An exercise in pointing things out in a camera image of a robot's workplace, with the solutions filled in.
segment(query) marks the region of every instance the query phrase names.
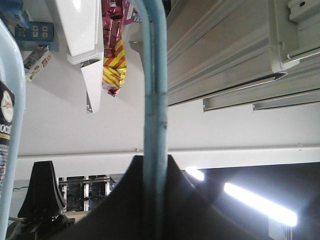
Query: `ceiling light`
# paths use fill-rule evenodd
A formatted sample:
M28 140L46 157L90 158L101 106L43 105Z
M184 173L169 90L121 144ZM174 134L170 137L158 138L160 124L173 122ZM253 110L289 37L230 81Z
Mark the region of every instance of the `ceiling light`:
M192 177L203 181L205 180L205 175L203 174L203 172L199 171L198 169L196 169L195 167L187 167L185 169L185 171L190 174Z
M239 201L268 215L271 219L291 227L294 227L297 224L297 215L293 211L270 200L267 200L231 183L224 184L224 191Z

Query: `light blue metal pipe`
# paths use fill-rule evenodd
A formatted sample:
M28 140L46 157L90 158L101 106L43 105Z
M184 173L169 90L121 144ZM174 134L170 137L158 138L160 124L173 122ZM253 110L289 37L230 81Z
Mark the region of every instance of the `light blue metal pipe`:
M5 240L18 158L23 115L26 108L26 78L19 48L0 20L0 72L2 81L14 93L13 121L6 172L0 197L0 240Z
M143 0L153 25L153 81L145 94L143 162L143 238L162 240L167 179L167 24L161 0Z

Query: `white plastic fixture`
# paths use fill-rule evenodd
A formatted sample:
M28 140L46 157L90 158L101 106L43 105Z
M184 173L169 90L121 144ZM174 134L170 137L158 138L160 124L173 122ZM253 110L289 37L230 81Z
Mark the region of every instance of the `white plastic fixture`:
M192 177L200 180L200 181L203 181L205 180L205 175L203 172L199 171L198 169L196 169L195 167L187 167L185 169L185 171L190 174Z
M72 57L95 50L97 0L56 0L63 32Z
M268 215L269 218L275 221L291 227L297 225L297 215L293 211L283 206L280 206L270 200L267 200L231 183L224 184L224 191L239 201L262 212L263 214Z

